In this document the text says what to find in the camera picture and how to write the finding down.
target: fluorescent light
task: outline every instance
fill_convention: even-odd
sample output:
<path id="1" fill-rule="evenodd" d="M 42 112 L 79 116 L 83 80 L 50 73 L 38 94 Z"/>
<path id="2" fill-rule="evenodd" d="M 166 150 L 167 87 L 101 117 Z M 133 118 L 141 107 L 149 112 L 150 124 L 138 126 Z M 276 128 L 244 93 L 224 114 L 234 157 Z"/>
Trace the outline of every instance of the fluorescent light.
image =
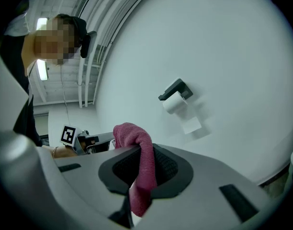
<path id="1" fill-rule="evenodd" d="M 38 30 L 41 26 L 46 25 L 47 18 L 39 18 L 37 21 L 36 30 Z"/>
<path id="2" fill-rule="evenodd" d="M 39 76 L 40 79 L 42 81 L 47 80 L 47 71 L 46 71 L 46 62 L 44 60 L 37 60 L 37 67 L 38 67 L 38 72 L 39 72 Z"/>

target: cable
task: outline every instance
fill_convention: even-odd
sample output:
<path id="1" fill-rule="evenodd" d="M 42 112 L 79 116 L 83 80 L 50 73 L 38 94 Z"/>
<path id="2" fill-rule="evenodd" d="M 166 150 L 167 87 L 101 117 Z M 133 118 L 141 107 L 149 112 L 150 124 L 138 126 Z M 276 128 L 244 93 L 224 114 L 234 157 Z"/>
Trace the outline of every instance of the cable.
<path id="1" fill-rule="evenodd" d="M 68 122 L 69 122 L 69 125 L 71 125 L 71 124 L 70 124 L 70 119 L 69 119 L 69 113 L 68 113 L 68 107 L 67 107 L 66 97 L 65 97 L 64 83 L 63 83 L 63 81 L 62 81 L 62 65 L 60 66 L 60 79 L 61 79 L 61 84 L 62 84 L 62 90 L 63 90 L 63 93 L 64 93 L 64 102 L 65 102 L 65 105 L 66 105 L 67 116 L 68 116 Z"/>
<path id="2" fill-rule="evenodd" d="M 28 74 L 28 77 L 31 76 L 32 70 L 33 70 L 33 68 L 34 68 L 34 66 L 35 66 L 35 64 L 36 64 L 36 62 L 37 62 L 37 61 L 35 61 L 35 62 L 33 63 L 33 66 L 32 66 L 32 68 L 31 68 L 31 70 L 30 70 L 30 73 Z"/>

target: pink towel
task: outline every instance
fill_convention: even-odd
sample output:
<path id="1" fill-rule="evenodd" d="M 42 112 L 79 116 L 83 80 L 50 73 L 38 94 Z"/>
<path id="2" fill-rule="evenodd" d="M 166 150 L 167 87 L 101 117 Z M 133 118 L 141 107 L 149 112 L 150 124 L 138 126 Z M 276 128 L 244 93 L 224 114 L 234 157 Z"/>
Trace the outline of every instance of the pink towel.
<path id="1" fill-rule="evenodd" d="M 115 148 L 139 144 L 141 147 L 139 174 L 129 191 L 131 211 L 142 217 L 150 206 L 151 190 L 157 187 L 155 177 L 155 160 L 150 135 L 142 128 L 124 123 L 113 128 L 116 139 Z"/>

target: person's arm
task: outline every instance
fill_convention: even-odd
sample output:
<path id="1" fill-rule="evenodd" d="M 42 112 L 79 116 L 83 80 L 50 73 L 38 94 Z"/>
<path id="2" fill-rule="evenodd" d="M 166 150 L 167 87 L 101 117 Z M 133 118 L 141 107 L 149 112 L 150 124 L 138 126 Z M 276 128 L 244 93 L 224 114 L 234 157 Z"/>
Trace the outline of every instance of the person's arm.
<path id="1" fill-rule="evenodd" d="M 43 145 L 42 147 L 45 149 L 48 149 L 50 151 L 51 155 L 53 155 L 54 147 L 49 147 L 49 146 L 45 146 L 45 145 Z M 54 152 L 55 159 L 76 157 L 76 156 L 77 156 L 77 154 L 70 146 L 57 147 L 57 149 L 55 149 L 55 152 Z"/>

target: bracelet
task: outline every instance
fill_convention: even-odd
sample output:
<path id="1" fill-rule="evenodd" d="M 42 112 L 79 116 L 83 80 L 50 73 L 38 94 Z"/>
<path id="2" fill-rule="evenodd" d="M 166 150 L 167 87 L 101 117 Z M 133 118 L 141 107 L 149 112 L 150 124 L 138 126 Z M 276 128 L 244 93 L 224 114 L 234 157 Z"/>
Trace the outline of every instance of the bracelet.
<path id="1" fill-rule="evenodd" d="M 54 149 L 53 149 L 53 159 L 54 159 L 54 154 L 55 154 L 57 148 L 58 148 L 58 147 L 54 147 Z"/>

